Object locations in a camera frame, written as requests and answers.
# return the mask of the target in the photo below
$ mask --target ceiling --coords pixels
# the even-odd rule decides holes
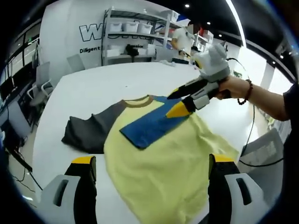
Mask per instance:
[[[43,5],[40,4],[39,7],[35,7],[33,9],[30,19],[25,21],[23,26],[26,27],[32,21],[42,17],[45,6],[54,1],[56,0],[41,1],[43,2]],[[191,20],[200,22],[205,29],[211,30],[214,35],[218,35],[219,32],[224,31],[226,33],[240,36],[235,18],[228,7],[226,0],[149,1],[170,8]],[[283,59],[280,59],[280,55],[277,55],[275,52],[277,47],[283,41],[284,35],[279,26],[267,14],[267,12],[259,5],[255,4],[252,0],[232,0],[232,2],[239,15],[245,33],[245,38],[270,52],[276,58],[281,60],[291,73],[296,74],[296,68],[288,52],[283,54]],[[241,46],[241,41],[237,38],[222,35],[222,39]],[[264,56],[270,63],[272,62],[272,59],[259,49],[250,45],[248,45],[248,48]],[[288,79],[291,79],[291,77],[284,72],[284,69],[282,69],[281,66],[278,64],[275,66],[278,67]]]

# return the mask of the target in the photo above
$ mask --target brown collar trim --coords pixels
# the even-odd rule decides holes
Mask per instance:
[[[126,101],[142,101],[146,98],[149,98],[146,102],[142,103],[142,104],[137,104],[137,105],[133,105],[130,103],[127,103]],[[139,98],[139,99],[128,99],[128,100],[122,100],[121,102],[126,106],[126,107],[131,107],[131,108],[138,108],[138,107],[145,107],[147,105],[150,105],[151,102],[153,102],[154,98],[152,95],[146,95],[145,97]]]

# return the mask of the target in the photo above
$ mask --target shelf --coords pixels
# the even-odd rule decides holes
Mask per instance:
[[[167,23],[166,18],[158,15],[152,15],[148,13],[141,13],[141,12],[136,12],[131,10],[124,10],[124,9],[111,9],[111,17],[147,20],[152,22],[158,22],[165,26]],[[181,26],[175,24],[174,22],[170,22],[170,27],[174,29],[181,28]]]
[[[204,41],[204,42],[206,42],[206,43],[209,43],[209,41],[207,41],[206,38],[204,38],[204,37],[202,37],[202,36],[200,36],[200,35],[198,35],[198,39],[199,39],[200,41]]]
[[[150,38],[156,38],[156,39],[164,39],[164,36],[158,36],[155,34],[140,34],[140,33],[130,33],[130,32],[111,32],[108,34],[110,35],[129,35],[129,36],[145,36]]]
[[[154,57],[155,55],[137,55],[135,58],[146,58],[146,57]],[[130,55],[118,55],[118,56],[112,56],[112,57],[107,57],[108,60],[113,60],[113,59],[123,59],[123,58],[131,58]]]

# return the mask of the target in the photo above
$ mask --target person's hand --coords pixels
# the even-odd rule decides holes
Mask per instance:
[[[226,81],[220,83],[220,93],[218,93],[216,97],[218,99],[223,99],[224,96],[221,92],[224,90],[229,90],[232,98],[245,98],[249,88],[250,85],[247,81],[234,76],[228,76]]]

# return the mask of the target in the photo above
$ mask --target human arm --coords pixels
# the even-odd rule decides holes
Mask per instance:
[[[173,38],[171,40],[171,45],[172,45],[172,48],[175,49],[175,50],[179,50],[178,49],[178,40],[176,38]]]
[[[172,34],[172,40],[171,40],[171,45],[172,45],[172,48],[175,49],[175,50],[178,50],[180,51],[181,49],[178,47],[178,39],[180,37],[180,30],[179,29],[176,29],[173,34]]]
[[[249,83],[243,79],[229,76],[227,81],[220,84],[219,90],[229,90],[232,98],[245,98],[249,89]],[[222,95],[219,94],[217,98],[222,99]],[[253,85],[249,102],[257,106],[271,117],[285,121],[289,119],[289,116],[285,109],[285,101],[282,95],[270,92],[263,89],[260,86]]]

